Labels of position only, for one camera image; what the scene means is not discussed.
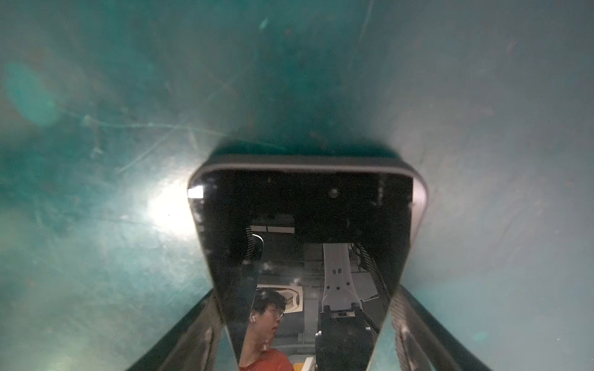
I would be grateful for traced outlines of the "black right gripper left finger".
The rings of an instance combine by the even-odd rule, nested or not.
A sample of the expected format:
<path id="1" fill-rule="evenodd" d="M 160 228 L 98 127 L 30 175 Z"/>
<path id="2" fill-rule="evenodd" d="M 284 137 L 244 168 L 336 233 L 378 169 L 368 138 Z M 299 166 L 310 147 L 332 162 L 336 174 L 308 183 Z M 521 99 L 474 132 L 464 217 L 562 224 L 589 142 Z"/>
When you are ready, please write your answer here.
<path id="1" fill-rule="evenodd" d="M 223 330 L 214 291 L 209 291 L 130 370 L 213 370 Z"/>

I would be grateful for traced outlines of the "black phone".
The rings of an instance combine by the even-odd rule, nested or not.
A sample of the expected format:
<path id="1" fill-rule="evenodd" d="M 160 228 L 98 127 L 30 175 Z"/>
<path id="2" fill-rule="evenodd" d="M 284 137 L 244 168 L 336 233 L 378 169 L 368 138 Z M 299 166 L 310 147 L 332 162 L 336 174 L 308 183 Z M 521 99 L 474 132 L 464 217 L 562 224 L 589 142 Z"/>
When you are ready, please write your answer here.
<path id="1" fill-rule="evenodd" d="M 366 370 L 428 202 L 400 159 L 221 156 L 187 198 L 240 370 Z"/>

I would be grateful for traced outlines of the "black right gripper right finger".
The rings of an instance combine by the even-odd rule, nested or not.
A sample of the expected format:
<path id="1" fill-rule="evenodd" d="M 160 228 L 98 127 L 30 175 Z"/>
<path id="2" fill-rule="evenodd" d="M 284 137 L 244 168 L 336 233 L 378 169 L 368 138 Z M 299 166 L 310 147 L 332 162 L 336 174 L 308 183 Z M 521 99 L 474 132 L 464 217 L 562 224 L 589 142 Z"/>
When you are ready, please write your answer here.
<path id="1" fill-rule="evenodd" d="M 401 369 L 490 371 L 406 288 L 398 288 L 390 311 Z"/>

